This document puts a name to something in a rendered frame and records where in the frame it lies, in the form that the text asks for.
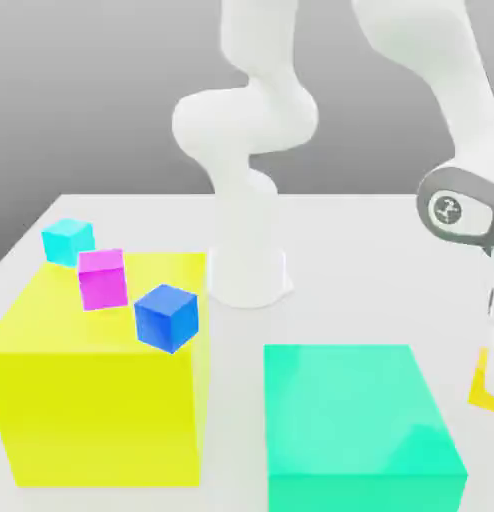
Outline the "large turquoise box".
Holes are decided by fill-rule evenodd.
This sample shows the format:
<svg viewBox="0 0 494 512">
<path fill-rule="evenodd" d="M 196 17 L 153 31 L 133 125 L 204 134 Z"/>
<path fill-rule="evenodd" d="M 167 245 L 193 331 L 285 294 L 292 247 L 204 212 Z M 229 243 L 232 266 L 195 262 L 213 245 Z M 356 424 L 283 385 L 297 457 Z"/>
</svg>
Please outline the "large turquoise box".
<svg viewBox="0 0 494 512">
<path fill-rule="evenodd" d="M 264 348 L 268 512 L 459 512 L 468 473 L 407 345 Z"/>
</svg>

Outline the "large yellow box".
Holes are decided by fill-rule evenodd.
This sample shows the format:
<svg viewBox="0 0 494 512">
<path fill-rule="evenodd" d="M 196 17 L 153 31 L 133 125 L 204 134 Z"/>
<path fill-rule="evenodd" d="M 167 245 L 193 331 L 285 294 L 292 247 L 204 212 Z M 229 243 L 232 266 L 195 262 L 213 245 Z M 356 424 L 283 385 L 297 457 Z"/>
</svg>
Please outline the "large yellow box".
<svg viewBox="0 0 494 512">
<path fill-rule="evenodd" d="M 128 293 L 196 294 L 176 353 L 140 342 L 131 307 L 87 312 L 73 269 L 44 263 L 0 319 L 0 435 L 21 487 L 196 487 L 210 382 L 202 253 L 129 253 Z"/>
</svg>

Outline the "small cyan cube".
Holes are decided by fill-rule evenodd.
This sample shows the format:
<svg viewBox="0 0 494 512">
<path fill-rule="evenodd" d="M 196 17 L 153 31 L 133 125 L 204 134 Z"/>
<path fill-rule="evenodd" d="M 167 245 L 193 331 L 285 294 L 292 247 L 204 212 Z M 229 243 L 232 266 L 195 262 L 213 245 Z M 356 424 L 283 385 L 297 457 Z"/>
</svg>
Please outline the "small cyan cube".
<svg viewBox="0 0 494 512">
<path fill-rule="evenodd" d="M 41 232 L 46 259 L 50 263 L 74 268 L 80 252 L 96 249 L 93 225 L 75 219 L 61 219 Z"/>
</svg>

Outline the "small orange-yellow cube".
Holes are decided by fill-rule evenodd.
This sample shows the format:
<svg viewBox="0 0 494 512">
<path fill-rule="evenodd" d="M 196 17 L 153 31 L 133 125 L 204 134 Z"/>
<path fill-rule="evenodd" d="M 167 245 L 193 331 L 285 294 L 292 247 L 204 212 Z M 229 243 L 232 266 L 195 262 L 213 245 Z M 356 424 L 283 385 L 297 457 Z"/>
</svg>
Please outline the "small orange-yellow cube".
<svg viewBox="0 0 494 512">
<path fill-rule="evenodd" d="M 479 351 L 478 361 L 469 392 L 468 402 L 481 409 L 494 412 L 494 396 L 485 389 L 485 370 L 488 360 L 488 349 L 483 347 Z"/>
</svg>

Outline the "small blue cube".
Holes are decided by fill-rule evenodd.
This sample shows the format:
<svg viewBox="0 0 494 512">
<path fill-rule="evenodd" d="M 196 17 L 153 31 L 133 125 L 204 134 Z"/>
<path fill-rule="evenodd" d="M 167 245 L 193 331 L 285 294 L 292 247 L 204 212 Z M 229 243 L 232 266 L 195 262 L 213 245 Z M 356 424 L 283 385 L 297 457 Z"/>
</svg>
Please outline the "small blue cube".
<svg viewBox="0 0 494 512">
<path fill-rule="evenodd" d="M 169 354 L 199 331 L 198 296 L 161 284 L 134 304 L 137 338 Z"/>
</svg>

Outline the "small magenta cube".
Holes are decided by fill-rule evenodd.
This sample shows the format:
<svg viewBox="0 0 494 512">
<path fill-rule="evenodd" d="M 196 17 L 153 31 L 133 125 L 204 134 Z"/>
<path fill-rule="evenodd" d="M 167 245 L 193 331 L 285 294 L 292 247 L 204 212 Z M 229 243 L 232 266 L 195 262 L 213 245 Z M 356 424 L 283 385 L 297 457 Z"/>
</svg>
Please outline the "small magenta cube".
<svg viewBox="0 0 494 512">
<path fill-rule="evenodd" d="M 128 305 L 122 249 L 80 252 L 77 270 L 84 311 Z"/>
</svg>

